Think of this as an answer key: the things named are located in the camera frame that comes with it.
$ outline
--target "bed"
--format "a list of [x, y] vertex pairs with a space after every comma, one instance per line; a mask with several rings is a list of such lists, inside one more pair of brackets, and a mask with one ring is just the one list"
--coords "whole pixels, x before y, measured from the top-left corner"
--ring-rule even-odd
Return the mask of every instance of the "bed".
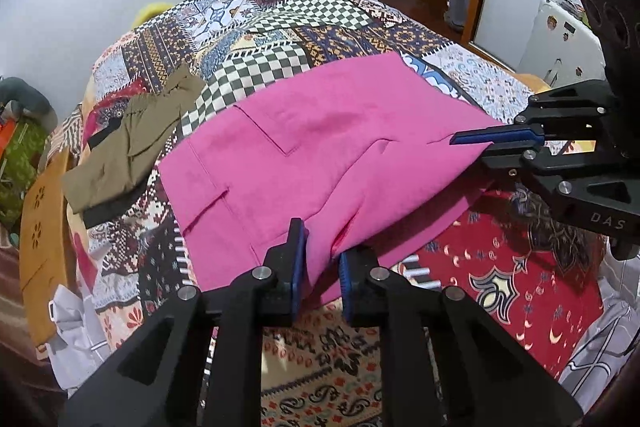
[[[277, 79], [383, 52], [399, 53], [434, 89], [504, 123], [532, 94], [506, 71], [377, 0], [185, 0], [123, 35], [98, 58], [84, 99], [49, 137], [48, 157], [69, 147], [76, 163], [84, 161], [88, 138], [122, 115], [132, 95], [159, 92], [183, 62], [207, 85], [158, 161], [199, 125]], [[552, 146], [558, 151], [563, 144]], [[111, 350], [170, 293], [197, 285], [158, 161], [142, 195], [122, 216], [87, 229], [67, 209], [79, 271]], [[603, 312], [596, 276], [604, 241], [557, 225], [523, 187], [491, 190], [437, 241], [394, 269], [424, 288], [465, 287], [561, 378], [572, 351]], [[473, 239], [460, 243], [455, 236], [461, 230]], [[553, 243], [553, 232], [569, 238], [570, 248]], [[500, 265], [505, 259], [509, 266]], [[498, 279], [511, 284], [511, 294], [492, 294]], [[337, 299], [309, 309], [291, 330], [265, 331], [264, 425], [382, 424], [377, 331], [353, 330], [340, 309]], [[558, 326], [549, 332], [540, 327], [545, 321]], [[591, 394], [597, 397], [609, 381], [595, 384]]]

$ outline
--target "black and white checkered fabric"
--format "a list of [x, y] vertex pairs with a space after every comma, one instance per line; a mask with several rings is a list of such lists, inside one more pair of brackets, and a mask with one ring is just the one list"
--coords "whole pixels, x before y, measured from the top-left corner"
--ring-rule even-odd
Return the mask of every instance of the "black and white checkered fabric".
[[249, 32], [267, 32], [297, 26], [343, 26], [357, 30], [372, 22], [349, 0], [289, 0], [258, 15]]
[[202, 90], [196, 107], [182, 118], [182, 135], [189, 136], [213, 115], [256, 90], [308, 69], [305, 51], [296, 44], [225, 60]]

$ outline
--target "yellow plush object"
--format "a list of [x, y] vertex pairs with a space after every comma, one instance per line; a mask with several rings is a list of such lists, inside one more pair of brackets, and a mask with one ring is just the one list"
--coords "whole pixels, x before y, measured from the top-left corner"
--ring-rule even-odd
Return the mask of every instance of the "yellow plush object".
[[131, 29], [140, 26], [141, 24], [153, 19], [156, 15], [160, 15], [162, 12], [165, 12], [172, 7], [173, 5], [167, 2], [153, 2], [146, 5], [138, 12], [138, 15], [136, 15], [136, 19], [133, 21]]

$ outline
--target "white garment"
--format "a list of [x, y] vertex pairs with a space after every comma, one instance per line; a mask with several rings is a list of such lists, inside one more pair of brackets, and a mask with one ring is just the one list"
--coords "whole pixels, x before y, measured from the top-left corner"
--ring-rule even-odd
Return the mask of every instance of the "white garment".
[[49, 302], [49, 315], [57, 334], [46, 344], [47, 353], [58, 384], [71, 396], [111, 351], [91, 295], [81, 299], [59, 285]]

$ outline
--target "wooden floor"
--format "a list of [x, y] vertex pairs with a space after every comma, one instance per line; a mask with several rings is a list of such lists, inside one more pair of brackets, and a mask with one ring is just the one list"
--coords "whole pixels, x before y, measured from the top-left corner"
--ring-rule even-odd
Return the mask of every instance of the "wooden floor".
[[427, 26], [427, 28], [443, 35], [444, 37], [451, 39], [454, 42], [460, 43], [462, 34], [457, 33], [450, 28], [446, 22], [444, 22], [443, 14], [431, 13], [426, 3], [420, 0], [381, 0], [383, 3], [392, 6], [400, 10], [405, 15], [411, 17], [421, 24]]

